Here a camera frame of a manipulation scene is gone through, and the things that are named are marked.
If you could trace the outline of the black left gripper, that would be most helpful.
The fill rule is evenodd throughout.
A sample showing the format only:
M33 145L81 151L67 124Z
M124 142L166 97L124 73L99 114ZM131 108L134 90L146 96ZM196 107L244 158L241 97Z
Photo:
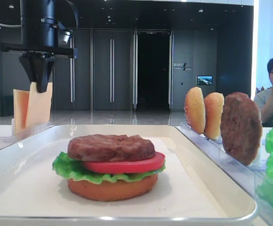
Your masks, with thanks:
M77 58L76 48L61 48L61 47L35 47L25 46L18 43L0 43L2 52L32 52L52 54L59 57ZM19 57L19 62L23 66L30 82L36 82L38 93L47 91L48 81L54 66L54 57L33 56L22 54Z

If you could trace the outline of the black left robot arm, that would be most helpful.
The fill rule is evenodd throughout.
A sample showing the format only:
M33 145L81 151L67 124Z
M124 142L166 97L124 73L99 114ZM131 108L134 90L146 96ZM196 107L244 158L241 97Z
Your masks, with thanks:
M37 92L44 93L56 57L75 59L77 49L62 48L74 34L55 19L55 1L22 0L20 2L21 43L1 43L2 52L19 52L19 61Z

